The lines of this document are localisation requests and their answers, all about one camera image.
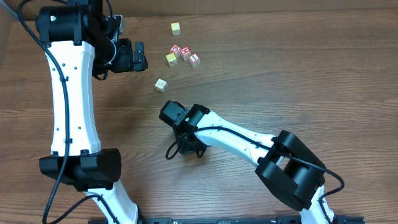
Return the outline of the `plain wooden picture block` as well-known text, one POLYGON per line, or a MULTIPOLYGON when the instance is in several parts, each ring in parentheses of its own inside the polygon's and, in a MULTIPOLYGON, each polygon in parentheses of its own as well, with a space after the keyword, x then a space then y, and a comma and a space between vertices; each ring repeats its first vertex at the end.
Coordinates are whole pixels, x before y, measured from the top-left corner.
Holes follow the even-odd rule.
POLYGON ((167 87, 168 87, 168 83, 162 79, 158 79, 155 84, 155 89, 160 92, 164 92, 167 87))

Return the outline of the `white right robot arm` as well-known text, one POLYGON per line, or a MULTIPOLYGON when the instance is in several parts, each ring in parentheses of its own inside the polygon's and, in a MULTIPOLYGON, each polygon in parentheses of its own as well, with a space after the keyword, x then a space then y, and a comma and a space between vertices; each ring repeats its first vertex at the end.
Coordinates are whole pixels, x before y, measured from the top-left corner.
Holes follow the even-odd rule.
POLYGON ((255 166, 269 192, 299 212, 302 223, 333 223, 324 198, 325 165, 294 134, 261 134, 230 123, 205 106, 185 108, 168 101, 159 118, 174 132, 177 152, 202 157, 210 146, 228 151, 255 166))

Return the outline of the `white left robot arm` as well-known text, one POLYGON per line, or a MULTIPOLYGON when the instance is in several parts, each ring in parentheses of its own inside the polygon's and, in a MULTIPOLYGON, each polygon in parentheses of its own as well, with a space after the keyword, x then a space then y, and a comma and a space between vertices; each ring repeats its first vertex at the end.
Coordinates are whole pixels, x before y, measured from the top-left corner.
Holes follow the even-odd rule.
POLYGON ((54 131, 41 173, 94 200, 106 223, 140 223, 121 180, 121 155, 104 149, 95 125, 93 79, 148 67, 142 42, 122 38, 123 17, 106 16, 102 1, 41 8, 35 21, 52 78, 54 131))

